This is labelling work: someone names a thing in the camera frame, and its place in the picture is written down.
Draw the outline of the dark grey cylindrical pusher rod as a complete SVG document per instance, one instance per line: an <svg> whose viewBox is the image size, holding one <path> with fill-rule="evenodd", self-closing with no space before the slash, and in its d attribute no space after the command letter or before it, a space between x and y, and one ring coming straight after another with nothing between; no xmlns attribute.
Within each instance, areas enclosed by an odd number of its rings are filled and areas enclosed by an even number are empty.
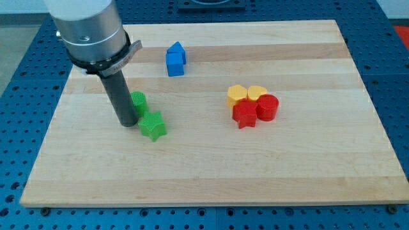
<svg viewBox="0 0 409 230"><path fill-rule="evenodd" d="M121 125L123 127L134 126L139 117L122 71L108 76L100 75L99 78Z"/></svg>

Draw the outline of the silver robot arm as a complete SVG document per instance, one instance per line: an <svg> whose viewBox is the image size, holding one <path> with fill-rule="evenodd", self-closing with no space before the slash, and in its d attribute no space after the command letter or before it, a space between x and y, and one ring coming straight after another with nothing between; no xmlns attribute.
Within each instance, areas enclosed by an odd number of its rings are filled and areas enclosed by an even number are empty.
<svg viewBox="0 0 409 230"><path fill-rule="evenodd" d="M121 69L142 49L131 42L114 0L45 0L71 62L97 75L124 127L138 122Z"/></svg>

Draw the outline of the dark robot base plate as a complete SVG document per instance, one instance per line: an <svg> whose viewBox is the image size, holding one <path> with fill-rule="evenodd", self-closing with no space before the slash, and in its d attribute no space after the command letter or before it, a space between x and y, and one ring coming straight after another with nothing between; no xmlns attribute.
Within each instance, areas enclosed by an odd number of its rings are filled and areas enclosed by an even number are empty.
<svg viewBox="0 0 409 230"><path fill-rule="evenodd" d="M177 0L178 10L242 10L246 0Z"/></svg>

